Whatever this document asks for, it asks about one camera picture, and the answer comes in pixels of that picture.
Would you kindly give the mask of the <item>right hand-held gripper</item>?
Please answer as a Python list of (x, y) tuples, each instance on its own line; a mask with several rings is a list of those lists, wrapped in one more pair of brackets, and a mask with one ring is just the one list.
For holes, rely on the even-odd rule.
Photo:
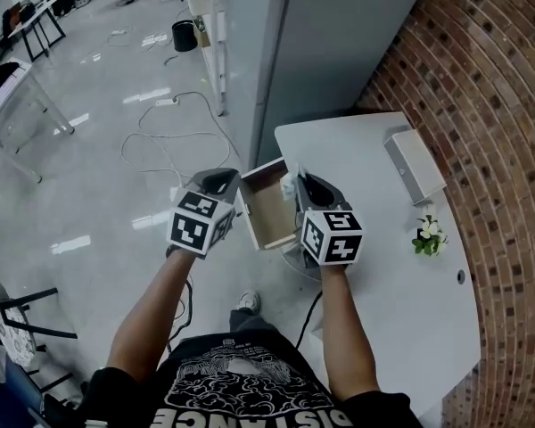
[(300, 236), (304, 250), (319, 266), (356, 263), (365, 231), (343, 193), (308, 173), (297, 175), (296, 189), (299, 209), (305, 212)]

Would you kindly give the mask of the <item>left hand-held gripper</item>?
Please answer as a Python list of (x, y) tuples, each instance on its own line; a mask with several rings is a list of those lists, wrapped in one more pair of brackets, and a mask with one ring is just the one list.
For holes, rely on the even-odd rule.
[(231, 228), (240, 179), (237, 169), (206, 169), (188, 181), (192, 191), (172, 188), (168, 243), (205, 257)]

